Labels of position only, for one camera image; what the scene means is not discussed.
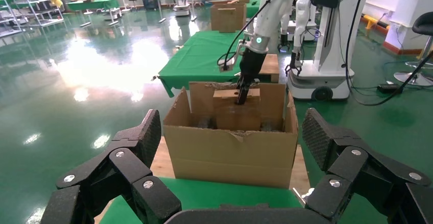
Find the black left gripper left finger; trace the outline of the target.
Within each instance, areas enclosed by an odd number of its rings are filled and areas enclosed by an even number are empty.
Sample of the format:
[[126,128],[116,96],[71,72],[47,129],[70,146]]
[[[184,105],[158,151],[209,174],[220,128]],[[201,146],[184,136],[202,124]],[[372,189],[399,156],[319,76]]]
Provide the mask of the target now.
[[94,223],[121,196],[142,223],[165,223],[181,202],[151,171],[160,139],[160,115],[151,109],[140,125],[117,132],[102,153],[57,180],[41,222]]

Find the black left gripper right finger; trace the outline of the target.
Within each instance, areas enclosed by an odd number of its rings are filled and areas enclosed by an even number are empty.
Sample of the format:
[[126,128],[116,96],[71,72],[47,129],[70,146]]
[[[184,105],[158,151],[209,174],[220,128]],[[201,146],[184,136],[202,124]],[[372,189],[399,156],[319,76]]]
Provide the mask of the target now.
[[388,223],[432,223],[432,181],[422,172],[373,150],[352,130],[329,124],[310,108],[302,138],[323,178],[305,207],[336,223],[354,194],[361,195]]

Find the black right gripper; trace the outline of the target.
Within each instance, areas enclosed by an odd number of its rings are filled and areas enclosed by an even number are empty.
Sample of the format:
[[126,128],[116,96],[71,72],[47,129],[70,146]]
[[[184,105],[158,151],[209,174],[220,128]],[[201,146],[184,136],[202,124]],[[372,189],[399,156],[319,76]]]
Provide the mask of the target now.
[[242,56],[240,67],[240,76],[237,82],[238,97],[237,105],[243,105],[247,99],[251,80],[258,77],[267,53],[256,53],[246,48]]

